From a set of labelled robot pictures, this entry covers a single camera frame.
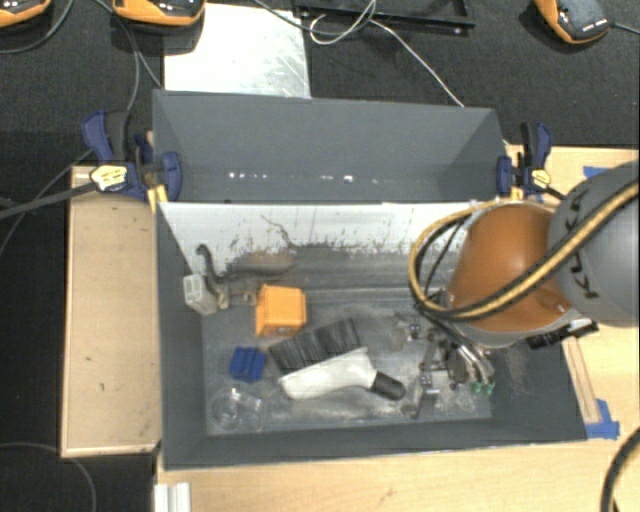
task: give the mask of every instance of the black brush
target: black brush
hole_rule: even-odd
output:
[[[351,319],[297,334],[272,345],[269,352],[284,374],[278,382],[294,400],[348,386],[360,386],[391,400],[405,393],[401,382],[373,367]]]

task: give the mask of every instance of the electrical wire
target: electrical wire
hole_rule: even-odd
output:
[[[640,36],[640,30],[638,30],[637,28],[628,27],[627,25],[622,25],[620,23],[614,23],[613,24],[613,28],[619,28],[620,30],[625,30],[627,32],[631,32],[632,34]]]
[[[458,234],[458,232],[460,231],[463,225],[464,225],[464,221],[460,221],[455,224],[454,228],[451,230],[451,234],[449,235],[447,242],[445,243],[444,247],[440,251],[440,254],[438,254],[436,261],[433,263],[431,270],[429,271],[429,275],[427,276],[427,279],[425,280],[425,283],[424,283],[425,295],[429,293],[429,287],[431,286],[431,281],[433,280],[433,277],[435,276],[436,271],[440,266],[440,263],[442,263],[442,260],[447,255],[447,252],[449,252],[449,248],[451,247],[453,240],[455,239],[456,235]]]
[[[111,7],[109,7],[107,4],[102,2],[102,0],[93,0],[93,1],[96,4],[98,4],[100,7],[102,7],[105,11],[107,11],[109,14],[113,14],[113,9],[111,9]],[[142,52],[140,51],[140,46],[138,45],[138,41],[136,40],[135,35],[131,31],[131,29],[127,27],[127,25],[119,17],[115,16],[114,19],[118,22],[118,24],[120,25],[120,28],[126,34],[127,39],[129,40],[129,44],[131,45],[133,54],[135,55],[135,58],[142,63],[145,70],[147,71],[147,74],[149,75],[151,80],[153,80],[153,83],[155,83],[158,86],[158,88],[164,89],[164,86],[162,85],[162,81],[158,79],[158,77],[152,71],[151,66],[149,66],[149,62],[147,62],[147,59],[144,57],[144,55],[142,55]]]
[[[337,43],[338,41],[342,41],[345,37],[348,37],[349,35],[353,34],[358,29],[359,26],[365,26],[370,21],[373,21],[372,18],[376,12],[376,7],[377,7],[377,0],[371,0],[347,30],[336,35],[335,37],[332,37],[331,39],[319,39],[315,33],[316,24],[319,21],[326,18],[326,15],[322,14],[321,16],[318,16],[317,18],[315,18],[311,22],[311,25],[309,25],[309,36],[311,37],[314,43],[320,46],[330,46],[332,44]]]
[[[31,44],[28,44],[26,46],[22,46],[20,48],[12,48],[10,50],[0,50],[0,55],[16,55],[18,53],[28,52],[28,51],[34,50],[34,49],[38,48],[39,46],[43,45],[44,43],[46,43],[49,39],[51,39],[54,36],[54,34],[58,31],[58,29],[62,26],[62,24],[69,17],[69,13],[71,12],[71,8],[73,7],[73,4],[75,3],[75,1],[76,0],[69,0],[69,2],[67,3],[67,6],[65,7],[64,11],[60,15],[60,18],[58,18],[58,21],[40,39],[38,39],[37,41],[35,41],[35,42],[31,43]]]
[[[631,436],[622,444],[618,453],[611,461],[607,476],[604,479],[602,486],[602,494],[600,499],[600,511],[611,512],[612,506],[614,510],[617,510],[617,505],[613,500],[613,490],[618,480],[618,476],[622,472],[625,463],[629,460],[629,457],[635,449],[640,445],[640,428],[631,434]]]
[[[376,0],[371,0],[367,4],[367,6],[364,8],[364,10],[360,13],[360,15],[358,16],[356,21],[347,30],[345,30],[343,32],[327,32],[327,31],[318,30],[317,28],[315,28],[316,24],[320,20],[322,20],[322,19],[324,19],[326,17],[326,15],[324,15],[324,14],[320,15],[317,18],[315,18],[311,22],[311,25],[309,27],[305,27],[304,25],[302,25],[300,23],[296,23],[294,21],[291,21],[286,16],[283,16],[276,9],[274,9],[270,5],[265,4],[262,0],[251,0],[251,1],[253,3],[255,3],[256,5],[259,5],[263,9],[266,9],[271,14],[273,14],[276,17],[278,17],[282,21],[288,23],[289,25],[292,25],[292,26],[296,27],[297,29],[300,29],[300,30],[303,30],[305,32],[308,32],[309,36],[311,37],[311,39],[316,44],[319,44],[319,45],[322,45],[322,46],[328,46],[328,45],[335,44],[338,41],[341,41],[342,39],[346,38],[347,36],[355,33],[356,31],[363,29],[369,23],[371,23],[372,25],[384,30],[385,32],[390,34],[396,41],[398,41],[402,45],[402,47],[407,52],[409,52],[409,55],[411,55],[415,60],[417,60],[418,63],[420,63],[420,65],[424,69],[426,69],[427,72],[436,80],[436,82],[438,82],[440,87],[442,87],[442,89],[447,93],[447,96],[449,96],[449,98],[451,98],[451,100],[456,105],[458,105],[459,107],[464,107],[465,106],[464,103],[462,101],[460,101],[460,99],[451,91],[451,89],[449,89],[447,84],[444,83],[444,80],[442,80],[442,78],[440,78],[440,76],[433,70],[433,68],[431,66],[429,66],[429,64],[420,55],[418,55],[418,53],[409,45],[409,43],[407,43],[402,37],[400,37],[400,35],[395,30],[393,30],[392,28],[388,27],[387,25],[384,25],[383,23],[380,23],[379,21],[373,19],[373,16],[375,15],[375,9],[376,9],[376,6],[377,6]],[[330,37],[331,39],[322,40],[322,39],[319,39],[317,37],[319,35],[320,36],[325,36],[325,37]]]
[[[29,443],[29,442],[15,442],[15,443],[0,444],[0,450],[14,450],[14,449],[21,449],[21,448],[41,450],[41,451],[53,453],[56,456],[58,455],[58,450],[56,450],[53,446],[49,446],[46,444]],[[87,484],[89,485],[89,491],[91,492],[91,509],[90,510],[91,512],[96,512],[98,510],[98,495],[96,492],[96,486],[93,483],[93,479],[91,478],[89,471],[87,471],[87,468],[84,466],[84,464],[82,464],[76,459],[66,459],[65,462],[69,462],[70,464],[78,468],[78,470],[86,480]]]
[[[447,309],[446,307],[431,301],[422,291],[416,274],[416,257],[421,251],[422,245],[429,243],[432,234],[443,226],[451,226],[455,222],[461,222],[469,218],[473,213],[494,208],[509,200],[497,200],[481,203],[466,210],[441,219],[429,226],[418,237],[409,254],[409,281],[420,308],[428,314],[449,321],[472,321],[485,318],[509,307],[520,300],[538,284],[551,277],[566,261],[569,260],[597,231],[602,227],[616,211],[638,197],[638,180],[626,184],[616,193],[609,196],[597,208],[589,212],[578,222],[575,229],[567,233],[554,246],[547,251],[545,256],[533,267],[527,269],[519,278],[511,281],[502,290],[489,295],[485,299],[468,306]]]
[[[94,2],[97,3],[99,6],[101,6],[103,9],[105,9],[110,14],[113,13],[112,9],[108,5],[104,4],[101,0],[94,0]],[[138,92],[139,92],[139,88],[140,88],[140,62],[143,63],[144,67],[147,70],[147,73],[149,73],[149,76],[156,83],[156,85],[158,85],[160,88],[162,88],[162,83],[158,80],[158,78],[152,72],[151,67],[149,66],[148,62],[146,61],[146,59],[144,58],[144,56],[140,52],[140,49],[139,49],[138,43],[137,43],[137,41],[135,39],[135,36],[131,33],[129,27],[127,27],[119,18],[116,18],[116,19],[118,20],[118,22],[120,22],[120,27],[122,28],[122,30],[127,35],[129,43],[131,44],[131,48],[132,48],[132,51],[133,51],[134,60],[135,60],[135,64],[136,64],[136,66],[135,66],[135,75],[136,76],[135,76],[135,81],[134,81],[134,85],[133,85],[133,90],[131,92],[131,97],[129,98],[129,101],[127,103],[127,112],[130,112],[131,109],[133,108],[133,105],[135,104],[135,101],[136,101],[137,97],[138,97]],[[82,155],[80,155],[78,158],[76,158],[72,163],[67,165],[51,181],[49,181],[49,183],[47,183],[40,190],[40,192],[38,192],[36,197],[33,198],[32,202],[35,201],[36,204],[38,204],[37,201],[39,201],[40,198],[42,198],[44,196],[44,194],[46,194],[49,191],[49,189],[51,189],[51,187],[53,187],[59,180],[61,180],[74,166],[78,165],[79,163],[84,161],[86,158],[88,158],[89,155],[91,155],[92,152],[93,152],[92,150],[85,151]],[[22,223],[22,221],[24,220],[24,218],[26,216],[26,212],[23,211],[22,209],[25,208],[25,207],[28,207],[29,204],[31,204],[31,203],[28,203],[27,205],[20,205],[18,207],[18,208],[20,208],[20,210],[19,211],[15,211],[14,213],[11,213],[12,209],[0,211],[0,215],[2,215],[0,217],[0,219],[6,218],[6,217],[10,217],[10,216],[16,215],[16,214],[19,215],[19,217],[15,220],[15,222],[13,223],[13,225],[11,226],[9,231],[7,232],[6,236],[4,237],[4,240],[2,241],[2,244],[0,245],[0,260],[2,259],[2,256],[4,255],[4,253],[5,253],[6,249],[7,249],[7,246],[9,245],[9,242],[13,238],[15,232],[17,231],[18,227],[20,226],[20,224]]]
[[[251,1],[254,4],[262,7],[264,10],[266,10],[266,11],[270,12],[271,14],[273,14],[276,18],[279,18],[280,20],[284,21],[285,23],[287,23],[287,24],[291,25],[292,27],[295,27],[295,28],[297,28],[299,30],[302,30],[303,32],[307,32],[309,34],[313,32],[317,36],[326,36],[326,37],[335,37],[335,36],[339,36],[339,35],[343,34],[343,32],[328,32],[326,30],[318,30],[317,28],[311,29],[310,27],[305,27],[301,23],[296,23],[295,21],[290,20],[289,18],[287,18],[286,16],[284,16],[283,14],[278,12],[277,9],[274,9],[269,4],[264,3],[262,0],[251,0]],[[365,24],[361,24],[357,28],[352,30],[351,33],[353,34],[357,30],[360,30],[360,29],[362,29],[364,27],[365,27]]]
[[[422,67],[429,72],[429,74],[435,79],[435,81],[438,82],[440,87],[444,89],[444,91],[447,93],[449,98],[451,98],[453,102],[459,107],[464,107],[464,103],[462,103],[462,101],[460,101],[460,99],[458,99],[458,97],[455,94],[453,94],[453,92],[451,92],[451,89],[447,87],[447,84],[444,83],[444,81],[431,68],[431,66],[429,66],[429,64],[427,64],[427,62],[422,57],[420,57],[420,55],[418,55],[416,51],[413,48],[411,48],[411,46],[409,46],[409,44],[404,39],[402,39],[394,30],[392,30],[391,28],[387,27],[386,25],[383,25],[382,23],[376,20],[370,20],[370,23],[372,23],[376,27],[381,28],[388,34],[391,34],[402,45],[402,47],[409,52],[409,55],[411,55],[414,59],[416,59],[422,65]]]
[[[80,185],[79,187],[64,190],[62,192],[58,192],[57,194],[52,194],[40,199],[34,199],[33,201],[29,201],[28,203],[24,203],[18,206],[14,206],[13,208],[8,208],[7,210],[0,211],[0,220],[8,219],[9,217],[13,217],[14,215],[26,213],[37,208],[42,208],[43,206],[59,203],[60,201],[66,201],[67,199],[71,199],[88,192],[94,192],[95,189],[96,187],[93,183],[85,183],[84,185]]]
[[[49,189],[51,187],[53,187],[59,180],[61,180],[71,170],[72,167],[74,167],[75,165],[78,165],[84,159],[88,158],[89,155],[91,155],[91,153],[93,153],[93,151],[89,149],[89,150],[85,151],[84,153],[82,153],[82,155],[80,155],[78,158],[76,158],[69,165],[67,165],[62,171],[60,171],[56,176],[54,176],[53,179],[51,179],[51,181],[49,181],[49,183],[47,183],[42,188],[42,190],[40,190],[40,192],[38,192],[38,195],[36,195],[34,200],[38,200],[43,195],[45,195],[49,191]],[[27,215],[26,213],[21,213],[20,216],[13,223],[13,226],[11,226],[11,229],[9,229],[9,232],[7,233],[7,235],[4,237],[4,240],[2,241],[2,245],[0,245],[0,260],[2,260],[2,256],[4,254],[4,251],[7,248],[7,245],[9,245],[9,241],[13,237],[14,233],[18,229],[18,226],[24,220],[26,215]]]

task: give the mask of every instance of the orange block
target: orange block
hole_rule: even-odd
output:
[[[307,323],[307,299],[300,288],[263,285],[256,305],[256,336],[293,336]]]

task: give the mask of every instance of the wooden board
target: wooden board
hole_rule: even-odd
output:
[[[87,169],[73,170],[73,186]],[[160,440],[153,217],[118,195],[69,210],[62,456],[135,453]]]

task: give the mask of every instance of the white object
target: white object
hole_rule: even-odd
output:
[[[293,20],[289,11],[282,16]],[[206,6],[197,46],[164,59],[171,91],[310,98],[302,33],[264,9]]]
[[[280,377],[278,382],[289,398],[306,400],[349,386],[371,389],[377,373],[367,347],[360,347]]]
[[[218,302],[199,274],[185,276],[182,279],[184,302],[203,316],[212,315],[218,311]]]
[[[174,486],[153,487],[154,512],[191,512],[191,486],[182,482]]]
[[[247,254],[279,254],[292,245],[326,244],[356,255],[408,257],[425,226],[465,209],[467,203],[318,206],[167,202],[159,206],[192,272],[202,273],[203,259],[197,254],[200,244],[209,247],[219,268],[233,265]]]

